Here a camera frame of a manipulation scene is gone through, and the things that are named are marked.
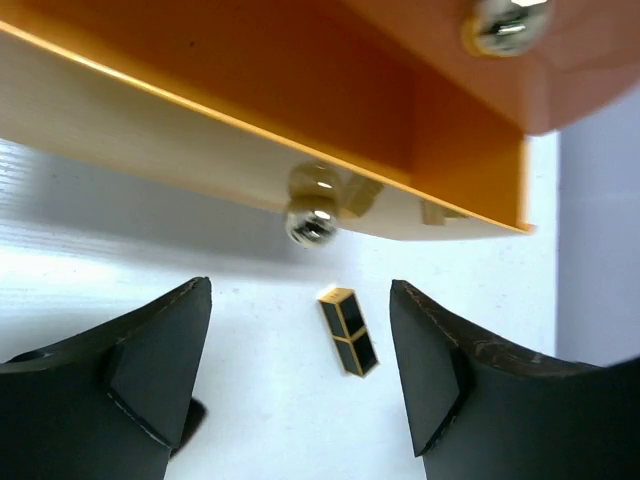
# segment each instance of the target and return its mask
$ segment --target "orange plastic panel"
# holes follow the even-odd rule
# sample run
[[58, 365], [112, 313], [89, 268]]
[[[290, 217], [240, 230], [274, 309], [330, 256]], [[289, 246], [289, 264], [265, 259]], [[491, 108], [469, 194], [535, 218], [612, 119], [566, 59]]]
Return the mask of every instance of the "orange plastic panel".
[[[361, 27], [299, 0], [0, 0], [0, 29], [22, 40], [420, 198], [527, 230], [521, 129]], [[469, 73], [474, 88], [487, 81]]]
[[463, 48], [461, 26], [474, 0], [337, 0], [351, 15], [332, 10], [361, 31], [368, 24], [539, 134], [592, 113], [640, 80], [640, 1], [552, 1], [553, 21], [541, 43], [509, 59], [474, 57]]

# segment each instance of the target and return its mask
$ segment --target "gray wall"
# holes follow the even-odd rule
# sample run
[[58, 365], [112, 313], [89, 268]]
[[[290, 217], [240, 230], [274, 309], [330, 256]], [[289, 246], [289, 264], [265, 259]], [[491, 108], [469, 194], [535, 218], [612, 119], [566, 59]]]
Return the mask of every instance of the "gray wall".
[[562, 132], [557, 354], [640, 354], [640, 88]]

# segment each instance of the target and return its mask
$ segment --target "small black and gold box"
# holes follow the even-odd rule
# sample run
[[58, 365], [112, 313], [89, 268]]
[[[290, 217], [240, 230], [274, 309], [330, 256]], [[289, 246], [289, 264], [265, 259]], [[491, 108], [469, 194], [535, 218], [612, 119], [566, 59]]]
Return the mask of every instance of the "small black and gold box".
[[378, 359], [356, 293], [349, 288], [334, 288], [319, 301], [345, 371], [364, 377]]

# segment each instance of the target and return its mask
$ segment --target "white wall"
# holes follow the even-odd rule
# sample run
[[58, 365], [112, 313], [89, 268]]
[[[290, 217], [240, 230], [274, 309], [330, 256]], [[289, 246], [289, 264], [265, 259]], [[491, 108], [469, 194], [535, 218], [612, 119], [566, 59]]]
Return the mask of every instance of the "white wall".
[[640, 87], [562, 132], [558, 354], [640, 355]]
[[[0, 355], [9, 359], [208, 275], [195, 395], [209, 418], [169, 480], [423, 479], [388, 320], [391, 279], [531, 348], [555, 345], [557, 137], [533, 143], [531, 237], [321, 251], [280, 217], [0, 143]], [[381, 365], [345, 376], [316, 294], [356, 289]]]

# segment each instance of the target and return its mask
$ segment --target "white table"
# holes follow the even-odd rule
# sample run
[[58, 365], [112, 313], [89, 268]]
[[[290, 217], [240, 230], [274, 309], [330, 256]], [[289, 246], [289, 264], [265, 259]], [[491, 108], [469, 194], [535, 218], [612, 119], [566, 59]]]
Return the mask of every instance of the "white table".
[[[0, 143], [0, 359], [210, 276], [195, 395], [209, 417], [168, 480], [424, 479], [388, 320], [391, 279], [555, 349], [557, 135], [532, 141], [530, 237], [288, 241], [278, 215]], [[345, 376], [315, 298], [355, 288], [380, 365]]]

